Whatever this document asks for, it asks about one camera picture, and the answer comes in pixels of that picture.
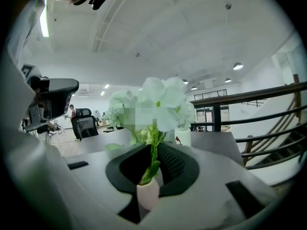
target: metal railing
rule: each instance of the metal railing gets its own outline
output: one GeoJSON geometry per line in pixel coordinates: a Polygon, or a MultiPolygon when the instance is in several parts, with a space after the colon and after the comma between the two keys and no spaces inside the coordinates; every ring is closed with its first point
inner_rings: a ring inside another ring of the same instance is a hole
{"type": "MultiPolygon", "coordinates": [[[[304,109],[307,108],[307,105],[300,106],[301,100],[300,100],[300,92],[307,90],[307,82],[302,82],[302,83],[295,83],[291,85],[286,85],[282,87],[276,87],[276,88],[270,88],[270,89],[265,89],[265,90],[259,90],[259,91],[253,91],[253,92],[246,92],[246,93],[240,93],[240,94],[234,94],[234,95],[229,95],[229,96],[223,96],[223,97],[213,97],[213,98],[208,98],[208,99],[203,99],[203,100],[198,100],[198,101],[193,101],[191,102],[195,108],[204,108],[204,107],[211,107],[213,106],[213,122],[206,122],[206,123],[192,123],[192,126],[212,126],[213,127],[213,132],[221,132],[221,126],[225,125],[236,125],[236,124],[245,124],[245,123],[251,123],[251,122],[258,122],[258,121],[263,121],[263,120],[268,120],[272,118],[277,118],[277,117],[284,117],[289,114],[296,113],[298,117],[300,117],[300,112],[304,109]],[[267,98],[272,98],[272,97],[277,97],[281,95],[286,95],[286,94],[292,94],[295,93],[295,98],[296,104],[299,105],[297,108],[292,109],[292,110],[287,110],[281,113],[276,113],[272,115],[267,115],[267,116],[262,116],[262,117],[256,117],[256,118],[249,118],[249,119],[242,119],[242,120],[232,120],[232,121],[221,121],[221,105],[229,105],[229,104],[237,104],[237,103],[242,103],[242,102],[252,102],[252,101],[257,101],[257,100],[263,100],[267,98]]],[[[269,133],[263,136],[257,136],[257,137],[247,137],[247,138],[239,138],[236,139],[237,143],[241,142],[246,142],[250,146],[252,145],[253,141],[262,141],[270,138],[275,138],[287,133],[292,133],[298,129],[304,128],[307,126],[307,122],[304,122],[302,124],[299,124],[293,128],[278,131],[275,133],[269,133]]],[[[265,151],[260,151],[260,152],[246,152],[242,153],[242,157],[245,159],[248,157],[256,157],[260,155],[266,155],[266,154],[271,154],[274,152],[279,152],[284,149],[288,149],[292,146],[298,145],[303,143],[303,148],[300,152],[293,154],[289,157],[286,157],[284,159],[270,162],[267,164],[260,164],[260,165],[253,165],[253,166],[247,166],[247,169],[258,169],[258,168],[264,168],[268,166],[272,166],[284,161],[287,161],[289,159],[292,159],[296,156],[302,155],[307,148],[306,145],[307,138],[303,137],[299,139],[298,141],[292,142],[290,144],[275,148],[275,149],[270,149],[270,150],[265,150],[265,151]]]]}
{"type": "Polygon", "coordinates": [[[267,101],[267,99],[255,100],[252,102],[242,102],[241,105],[253,105],[256,107],[260,107],[262,106],[262,104],[264,104],[265,101],[267,101]]]}

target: floor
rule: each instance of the floor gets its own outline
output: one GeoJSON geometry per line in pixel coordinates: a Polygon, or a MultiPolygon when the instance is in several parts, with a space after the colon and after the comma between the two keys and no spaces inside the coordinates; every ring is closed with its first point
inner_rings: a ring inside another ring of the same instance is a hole
{"type": "MultiPolygon", "coordinates": [[[[106,128],[97,129],[98,134],[101,135],[106,128]]],[[[52,136],[50,142],[53,146],[59,149],[60,154],[63,157],[78,155],[81,147],[81,142],[75,140],[75,135],[72,129],[64,129],[63,134],[55,134],[52,136]]]]}
{"type": "Polygon", "coordinates": [[[78,155],[79,149],[81,147],[81,142],[78,141],[67,141],[64,143],[52,143],[53,146],[59,149],[60,154],[63,157],[78,155]]]}

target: railing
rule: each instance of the railing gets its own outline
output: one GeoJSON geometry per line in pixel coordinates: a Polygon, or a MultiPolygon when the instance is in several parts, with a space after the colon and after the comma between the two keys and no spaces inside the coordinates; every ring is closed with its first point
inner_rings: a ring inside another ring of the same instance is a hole
{"type": "Polygon", "coordinates": [[[264,104],[264,102],[265,102],[266,100],[267,100],[267,99],[260,99],[260,100],[256,100],[256,101],[253,101],[253,102],[242,102],[241,104],[244,104],[244,105],[253,105],[253,106],[259,107],[259,106],[262,106],[262,104],[264,104]]]}
{"type": "Polygon", "coordinates": [[[303,137],[299,139],[298,141],[292,142],[290,144],[287,144],[287,145],[284,145],[278,148],[266,150],[279,136],[288,134],[288,133],[292,133],[296,130],[302,129],[305,126],[307,126],[307,122],[304,122],[302,124],[299,123],[297,126],[293,128],[282,130],[283,127],[288,127],[288,125],[291,123],[295,115],[300,121],[301,111],[307,108],[307,105],[301,106],[301,96],[300,96],[301,91],[307,90],[307,82],[297,83],[298,77],[296,74],[294,75],[294,80],[296,83],[291,84],[291,85],[282,86],[282,87],[276,87],[276,88],[270,88],[270,89],[265,89],[265,90],[246,92],[246,93],[240,93],[240,94],[234,94],[234,95],[222,96],[222,97],[213,97],[213,98],[193,101],[191,103],[194,105],[195,108],[204,108],[204,107],[213,106],[214,122],[192,123],[191,125],[192,126],[212,126],[213,132],[221,132],[221,126],[224,126],[224,125],[245,124],[245,123],[258,122],[258,121],[281,117],[281,119],[276,123],[276,125],[266,135],[257,136],[257,137],[248,136],[247,138],[236,139],[237,143],[246,142],[245,152],[242,153],[244,165],[246,165],[246,163],[249,160],[251,160],[252,158],[256,156],[280,152],[282,150],[291,148],[292,146],[297,146],[298,144],[301,144],[301,143],[304,144],[303,149],[296,154],[293,154],[289,157],[286,157],[278,161],[270,162],[267,164],[247,166],[246,168],[247,169],[258,169],[258,168],[268,167],[268,166],[272,166],[272,165],[287,161],[297,156],[302,156],[302,154],[307,149],[307,146],[306,146],[307,138],[306,137],[303,137]],[[256,117],[256,118],[232,120],[232,121],[221,121],[221,108],[220,108],[221,105],[237,104],[237,103],[242,103],[242,102],[253,102],[257,100],[263,100],[263,99],[282,96],[282,95],[291,94],[291,93],[294,93],[295,97],[291,101],[291,104],[289,105],[288,109],[284,112],[262,116],[262,117],[256,117]]]}

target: office chair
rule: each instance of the office chair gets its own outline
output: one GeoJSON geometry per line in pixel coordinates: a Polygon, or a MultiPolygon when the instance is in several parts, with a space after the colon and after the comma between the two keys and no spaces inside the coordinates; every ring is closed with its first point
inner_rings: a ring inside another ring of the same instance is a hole
{"type": "Polygon", "coordinates": [[[71,118],[71,124],[77,139],[98,136],[95,117],[88,108],[77,108],[76,116],[71,118]]]}

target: chair headrest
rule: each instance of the chair headrest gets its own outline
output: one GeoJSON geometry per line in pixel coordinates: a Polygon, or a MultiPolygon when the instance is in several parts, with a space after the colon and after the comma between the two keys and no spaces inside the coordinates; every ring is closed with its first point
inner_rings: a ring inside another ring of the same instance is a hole
{"type": "Polygon", "coordinates": [[[92,115],[92,112],[88,108],[76,108],[76,117],[85,117],[92,115]]]}

